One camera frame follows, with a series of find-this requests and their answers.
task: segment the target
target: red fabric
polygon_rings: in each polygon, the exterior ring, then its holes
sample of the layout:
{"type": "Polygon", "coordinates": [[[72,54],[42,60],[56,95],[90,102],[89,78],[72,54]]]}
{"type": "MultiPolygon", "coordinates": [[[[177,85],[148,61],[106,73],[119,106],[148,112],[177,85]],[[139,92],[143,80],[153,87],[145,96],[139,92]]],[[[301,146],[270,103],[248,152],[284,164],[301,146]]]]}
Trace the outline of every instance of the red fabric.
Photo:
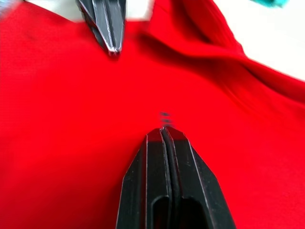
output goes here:
{"type": "Polygon", "coordinates": [[[237,228],[300,229],[305,84],[249,60],[211,0],[158,0],[108,58],[29,3],[0,22],[0,228],[113,229],[161,112],[215,173],[237,228]]]}

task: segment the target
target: white surface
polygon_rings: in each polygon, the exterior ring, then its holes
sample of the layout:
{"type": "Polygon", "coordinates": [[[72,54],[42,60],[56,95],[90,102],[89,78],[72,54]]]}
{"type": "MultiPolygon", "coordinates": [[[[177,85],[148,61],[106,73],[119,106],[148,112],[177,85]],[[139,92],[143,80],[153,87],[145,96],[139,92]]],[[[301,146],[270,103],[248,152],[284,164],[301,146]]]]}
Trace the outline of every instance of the white surface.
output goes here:
{"type": "MultiPolygon", "coordinates": [[[[72,21],[75,0],[30,0],[72,21]]],[[[147,19],[153,0],[127,0],[129,19],[147,19]]],[[[267,8],[250,0],[214,0],[248,57],[305,81],[305,1],[267,8]]]]}

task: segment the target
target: red cloth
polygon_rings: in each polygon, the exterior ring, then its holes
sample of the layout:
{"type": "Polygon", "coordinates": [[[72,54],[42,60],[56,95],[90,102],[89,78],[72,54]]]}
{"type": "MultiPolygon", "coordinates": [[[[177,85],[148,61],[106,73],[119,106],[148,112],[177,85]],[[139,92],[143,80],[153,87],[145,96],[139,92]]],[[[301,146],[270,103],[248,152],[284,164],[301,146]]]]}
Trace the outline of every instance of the red cloth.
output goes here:
{"type": "Polygon", "coordinates": [[[161,112],[237,228],[304,227],[305,84],[249,60],[211,0],[158,0],[150,22],[126,23],[116,60],[84,23],[29,3],[0,28],[1,229],[115,228],[161,112]]]}

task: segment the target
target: teal object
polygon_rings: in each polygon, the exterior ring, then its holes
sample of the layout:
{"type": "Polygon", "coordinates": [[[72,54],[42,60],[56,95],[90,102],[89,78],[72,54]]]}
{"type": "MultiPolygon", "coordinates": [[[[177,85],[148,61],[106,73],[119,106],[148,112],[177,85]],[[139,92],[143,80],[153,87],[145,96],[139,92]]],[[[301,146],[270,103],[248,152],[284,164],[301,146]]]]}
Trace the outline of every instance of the teal object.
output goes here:
{"type": "Polygon", "coordinates": [[[253,0],[253,1],[267,7],[276,7],[276,6],[282,7],[288,2],[288,0],[253,0]]]}

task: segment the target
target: red shirt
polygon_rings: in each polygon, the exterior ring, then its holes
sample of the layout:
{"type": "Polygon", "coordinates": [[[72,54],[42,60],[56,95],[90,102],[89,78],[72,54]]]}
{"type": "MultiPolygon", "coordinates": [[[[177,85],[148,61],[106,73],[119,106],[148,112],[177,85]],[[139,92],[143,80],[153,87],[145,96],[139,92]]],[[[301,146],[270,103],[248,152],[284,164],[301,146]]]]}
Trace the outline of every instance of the red shirt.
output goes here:
{"type": "Polygon", "coordinates": [[[126,23],[118,59],[85,23],[30,3],[0,27],[0,228],[115,228],[162,112],[237,228],[304,227],[305,84],[249,60],[211,0],[157,0],[150,22],[126,23]]]}

